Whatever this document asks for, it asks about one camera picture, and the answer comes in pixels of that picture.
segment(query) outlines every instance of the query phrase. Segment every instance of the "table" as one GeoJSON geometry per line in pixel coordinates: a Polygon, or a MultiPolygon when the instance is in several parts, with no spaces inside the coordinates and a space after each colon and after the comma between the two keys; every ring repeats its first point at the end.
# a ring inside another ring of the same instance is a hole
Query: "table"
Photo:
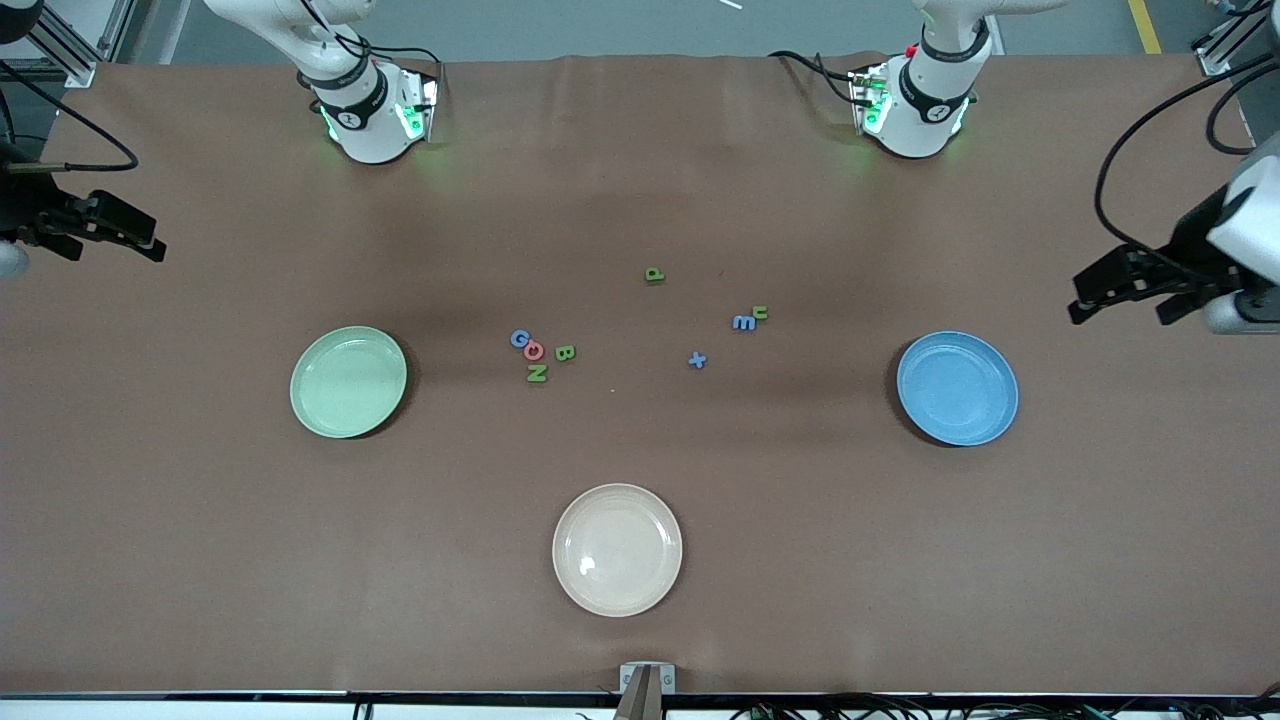
{"type": "MultiPolygon", "coordinates": [[[[4,288],[0,688],[593,689],[631,659],[696,692],[1272,679],[1275,341],[1065,310],[1115,243],[1097,165],[1190,58],[996,58],[924,161],[777,60],[568,58],[451,67],[436,143],[358,167],[292,76],[104,67],[72,94],[142,167],[64,187],[146,208],[170,254],[37,251],[4,288]],[[347,324],[415,382],[338,442],[287,386],[347,324]],[[577,359],[530,387],[516,328],[577,359]],[[991,446],[893,409],[896,354],[941,328],[1018,372],[991,446]],[[550,570],[605,482],[686,543],[626,620],[550,570]]],[[[1203,95],[1116,164],[1115,219],[1152,242],[1233,167],[1203,95]]],[[[46,155],[111,158],[67,118],[46,155]]]]}

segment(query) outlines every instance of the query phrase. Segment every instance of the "blue plate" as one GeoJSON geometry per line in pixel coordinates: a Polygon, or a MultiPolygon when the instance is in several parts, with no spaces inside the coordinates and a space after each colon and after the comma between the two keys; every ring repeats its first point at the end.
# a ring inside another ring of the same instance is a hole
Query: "blue plate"
{"type": "Polygon", "coordinates": [[[906,348],[897,396],[922,430],[964,447],[1002,436],[1018,414],[1018,379],[1005,356],[955,331],[927,334],[906,348]]]}

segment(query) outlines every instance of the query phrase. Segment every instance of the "white plate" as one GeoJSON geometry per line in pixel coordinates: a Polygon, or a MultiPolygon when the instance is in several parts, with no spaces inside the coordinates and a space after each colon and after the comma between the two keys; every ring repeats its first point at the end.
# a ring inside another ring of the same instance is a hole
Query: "white plate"
{"type": "Polygon", "coordinates": [[[680,574],[685,544],[657,495],[614,483],[577,496],[561,515],[552,564],[573,602],[605,618],[649,610],[680,574]]]}

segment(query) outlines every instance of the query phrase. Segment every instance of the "black cable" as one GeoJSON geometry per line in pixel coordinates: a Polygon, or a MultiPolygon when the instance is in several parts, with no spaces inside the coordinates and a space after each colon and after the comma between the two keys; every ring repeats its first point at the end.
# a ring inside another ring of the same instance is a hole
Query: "black cable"
{"type": "Polygon", "coordinates": [[[820,53],[813,56],[813,61],[818,64],[818,72],[822,74],[822,78],[827,81],[827,87],[829,87],[831,91],[836,94],[836,97],[840,97],[841,100],[844,100],[845,102],[849,102],[850,105],[858,105],[859,108],[870,108],[872,106],[872,101],[870,100],[859,100],[859,99],[855,99],[855,97],[850,97],[850,96],[845,95],[844,92],[841,92],[838,87],[836,87],[836,81],[831,78],[832,73],[829,70],[827,70],[827,65],[822,64],[822,54],[820,53]]]}
{"type": "Polygon", "coordinates": [[[1258,13],[1262,13],[1262,12],[1270,10],[1270,9],[1271,9],[1271,3],[1262,3],[1262,4],[1254,5],[1253,8],[1249,8],[1248,10],[1229,10],[1226,13],[1226,17],[1229,17],[1229,18],[1247,18],[1249,15],[1256,15],[1258,13]]]}
{"type": "MultiPolygon", "coordinates": [[[[800,63],[801,65],[809,68],[810,70],[813,70],[815,73],[823,73],[823,74],[826,74],[827,77],[829,77],[832,79],[849,81],[849,74],[847,73],[842,74],[842,73],[837,73],[835,70],[828,70],[828,69],[826,69],[826,67],[818,65],[817,63],[814,63],[813,60],[810,60],[809,58],[805,58],[804,55],[801,55],[799,53],[792,53],[790,50],[778,50],[777,53],[769,53],[768,56],[769,58],[785,58],[787,60],[795,60],[795,61],[800,63]]],[[[860,72],[864,72],[867,69],[874,68],[876,65],[879,65],[879,64],[881,63],[870,63],[869,65],[859,65],[859,67],[856,67],[856,68],[854,68],[854,69],[851,69],[849,72],[850,73],[860,73],[860,72]]]]}
{"type": "Polygon", "coordinates": [[[428,58],[430,58],[436,65],[444,64],[440,61],[439,58],[435,56],[435,53],[431,53],[426,47],[387,47],[384,45],[370,45],[369,47],[379,53],[421,53],[428,58]]]}
{"type": "Polygon", "coordinates": [[[1208,120],[1204,123],[1204,140],[1208,140],[1208,143],[1213,146],[1213,150],[1217,150],[1219,152],[1226,152],[1228,155],[1248,155],[1249,152],[1253,152],[1253,147],[1234,147],[1231,145],[1226,145],[1225,142],[1217,138],[1217,115],[1222,111],[1224,108],[1226,108],[1226,104],[1230,102],[1231,99],[1235,97],[1238,92],[1244,90],[1244,86],[1270,73],[1274,69],[1276,69],[1276,65],[1272,63],[1270,65],[1263,65],[1253,70],[1252,73],[1244,76],[1243,78],[1240,78],[1239,82],[1228,88],[1228,91],[1224,92],[1221,97],[1219,97],[1217,102],[1213,104],[1213,109],[1208,111],[1208,120]]]}
{"type": "Polygon", "coordinates": [[[18,136],[14,135],[13,111],[9,110],[9,99],[4,96],[4,88],[0,88],[0,114],[4,114],[4,133],[9,138],[9,145],[18,142],[18,136]]]}
{"type": "Polygon", "coordinates": [[[1155,250],[1149,245],[1142,242],[1140,240],[1130,236],[1129,233],[1126,233],[1123,229],[1120,229],[1119,227],[1116,227],[1116,224],[1111,222],[1111,218],[1107,217],[1107,211],[1102,208],[1102,191],[1106,187],[1107,174],[1111,172],[1111,164],[1115,161],[1116,155],[1120,154],[1120,149],[1124,147],[1124,145],[1126,142],[1129,142],[1129,140],[1134,135],[1137,135],[1138,131],[1143,128],[1143,126],[1146,126],[1147,123],[1149,123],[1152,120],[1152,118],[1155,118],[1156,115],[1158,115],[1158,114],[1164,113],[1165,110],[1172,108],[1174,105],[1181,102],[1183,100],[1187,100],[1188,97],[1190,97],[1192,95],[1196,95],[1197,92],[1204,90],[1206,87],[1212,87],[1212,86],[1215,86],[1215,85],[1217,85],[1220,82],[1224,82],[1224,81],[1226,81],[1226,79],[1229,79],[1229,78],[1231,78],[1234,76],[1238,76],[1240,73],[1245,73],[1245,72],[1248,72],[1248,70],[1251,70],[1251,69],[1253,69],[1253,68],[1256,68],[1256,67],[1258,67],[1258,65],[1268,61],[1270,59],[1271,59],[1270,55],[1258,55],[1257,58],[1249,60],[1248,63],[1244,63],[1239,68],[1231,68],[1230,70],[1228,70],[1228,72],[1225,72],[1225,73],[1222,73],[1220,76],[1215,76],[1215,77],[1211,77],[1208,79],[1203,79],[1203,81],[1201,81],[1201,82],[1198,82],[1198,83],[1188,87],[1187,90],[1183,90],[1181,92],[1178,92],[1176,95],[1174,95],[1169,100],[1165,100],[1160,105],[1156,105],[1155,108],[1152,108],[1151,110],[1148,110],[1147,114],[1144,114],[1143,117],[1138,118],[1137,122],[1134,122],[1132,126],[1129,126],[1129,129],[1126,129],[1124,132],[1124,135],[1121,135],[1120,138],[1116,140],[1115,145],[1111,146],[1111,150],[1107,151],[1106,158],[1102,160],[1102,167],[1098,169],[1098,182],[1097,182],[1097,184],[1093,188],[1093,213],[1098,217],[1098,222],[1102,223],[1102,227],[1106,228],[1107,232],[1110,232],[1111,234],[1114,234],[1116,238],[1119,238],[1125,245],[1128,245],[1130,247],[1134,247],[1137,250],[1140,250],[1142,252],[1146,252],[1146,254],[1151,255],[1152,258],[1160,260],[1161,263],[1169,265],[1170,268],[1174,268],[1175,270],[1179,270],[1179,272],[1185,273],[1185,274],[1188,274],[1190,277],[1198,278],[1201,282],[1213,282],[1213,278],[1210,278],[1210,277],[1204,275],[1203,273],[1198,273],[1196,270],[1192,270],[1190,268],[1183,265],[1181,263],[1178,263],[1178,261],[1170,259],[1165,254],[1155,250]]]}
{"type": "Polygon", "coordinates": [[[133,151],[128,149],[128,146],[125,146],[123,142],[120,142],[119,140],[116,140],[114,135],[106,132],[105,129],[102,129],[101,127],[99,127],[97,123],[95,123],[93,120],[86,118],[84,115],[79,114],[74,109],[67,106],[67,104],[63,102],[61,100],[59,100],[59,99],[54,97],[52,95],[45,92],[38,85],[36,85],[36,83],[31,82],[29,79],[22,77],[22,74],[18,73],[18,70],[15,70],[15,69],[13,69],[13,68],[9,67],[9,63],[5,63],[4,60],[0,60],[0,70],[3,70],[6,76],[14,78],[15,81],[20,82],[22,85],[27,86],[27,90],[29,90],[29,91],[35,92],[36,95],[44,97],[46,102],[50,102],[52,106],[58,108],[59,110],[67,113],[68,115],[70,115],[70,117],[76,118],[77,120],[79,120],[81,123],[83,123],[84,127],[87,127],[88,129],[96,132],[102,140],[105,140],[105,141],[110,142],[111,145],[114,145],[116,147],[116,150],[119,150],[120,152],[124,152],[124,155],[129,159],[128,163],[116,163],[114,165],[100,165],[100,164],[93,164],[93,163],[90,163],[90,164],[84,164],[84,163],[61,163],[61,168],[60,168],[61,172],[119,173],[119,172],[123,172],[123,170],[132,170],[133,168],[138,167],[138,156],[134,155],[133,151]]]}
{"type": "MultiPolygon", "coordinates": [[[[320,17],[320,13],[317,13],[316,9],[311,5],[311,0],[298,0],[298,1],[302,3],[302,6],[306,8],[307,14],[311,15],[311,19],[314,19],[316,22],[316,24],[319,24],[320,27],[324,27],[324,28],[329,28],[330,27],[329,23],[326,23],[324,20],[324,18],[320,17]]],[[[431,53],[426,47],[385,47],[385,46],[380,46],[380,45],[371,45],[364,37],[358,37],[357,36],[357,37],[352,38],[352,37],[347,37],[347,36],[339,35],[338,32],[333,32],[333,37],[334,37],[334,40],[338,41],[338,45],[340,45],[342,49],[346,50],[353,58],[365,59],[365,58],[367,58],[370,55],[374,55],[375,58],[381,58],[384,60],[390,60],[390,56],[387,55],[387,53],[421,53],[421,54],[431,58],[431,60],[434,60],[435,64],[438,64],[438,65],[443,65],[444,64],[444,63],[440,61],[440,58],[438,58],[435,55],[435,53],[431,53]],[[361,51],[356,53],[355,50],[351,49],[351,45],[356,45],[357,47],[360,47],[361,51]]]]}

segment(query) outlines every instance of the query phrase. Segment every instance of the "metal bracket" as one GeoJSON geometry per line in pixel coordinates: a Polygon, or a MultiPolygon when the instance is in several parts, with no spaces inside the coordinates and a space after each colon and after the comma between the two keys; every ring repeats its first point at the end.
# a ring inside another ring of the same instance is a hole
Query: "metal bracket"
{"type": "Polygon", "coordinates": [[[658,673],[657,679],[659,680],[658,684],[662,688],[662,694],[676,694],[676,666],[671,662],[657,662],[653,660],[627,662],[618,667],[620,693],[627,692],[627,683],[631,682],[631,675],[643,666],[650,666],[658,673]]]}
{"type": "Polygon", "coordinates": [[[83,88],[93,85],[93,72],[97,63],[102,61],[102,55],[52,8],[45,5],[27,40],[67,73],[67,87],[83,88]]]}
{"type": "MultiPolygon", "coordinates": [[[[1244,10],[1252,10],[1267,0],[1245,3],[1244,10]]],[[[1231,18],[1211,29],[1208,35],[1192,42],[1192,51],[1199,60],[1207,77],[1220,76],[1231,68],[1231,58],[1244,45],[1244,41],[1267,22],[1267,13],[1260,12],[1242,18],[1231,18]]]]}

